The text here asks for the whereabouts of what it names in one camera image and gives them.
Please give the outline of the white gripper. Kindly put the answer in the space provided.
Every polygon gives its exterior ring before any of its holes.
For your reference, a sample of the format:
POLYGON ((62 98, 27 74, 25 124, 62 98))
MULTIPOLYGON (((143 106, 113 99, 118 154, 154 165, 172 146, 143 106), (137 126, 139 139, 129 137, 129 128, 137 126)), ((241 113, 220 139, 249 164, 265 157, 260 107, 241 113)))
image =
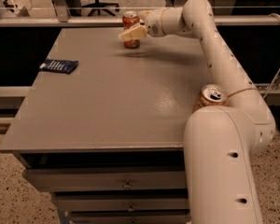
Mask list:
POLYGON ((126 42, 131 40, 143 39, 147 33, 151 36, 165 36, 162 30, 162 9, 142 10, 138 16, 145 22, 145 25, 137 23, 128 29, 123 30, 119 35, 119 41, 126 42))

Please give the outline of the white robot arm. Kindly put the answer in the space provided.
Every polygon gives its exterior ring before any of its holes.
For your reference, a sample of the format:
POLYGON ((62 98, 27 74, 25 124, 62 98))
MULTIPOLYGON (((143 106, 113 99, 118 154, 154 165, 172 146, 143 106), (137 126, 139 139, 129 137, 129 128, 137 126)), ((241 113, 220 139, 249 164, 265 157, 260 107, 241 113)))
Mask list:
POLYGON ((147 35, 199 40, 213 81, 228 94, 225 105, 195 111, 184 131, 191 224, 263 224, 250 163, 275 134, 271 110, 217 30, 207 0, 182 7, 142 10, 141 23, 122 41, 147 35))

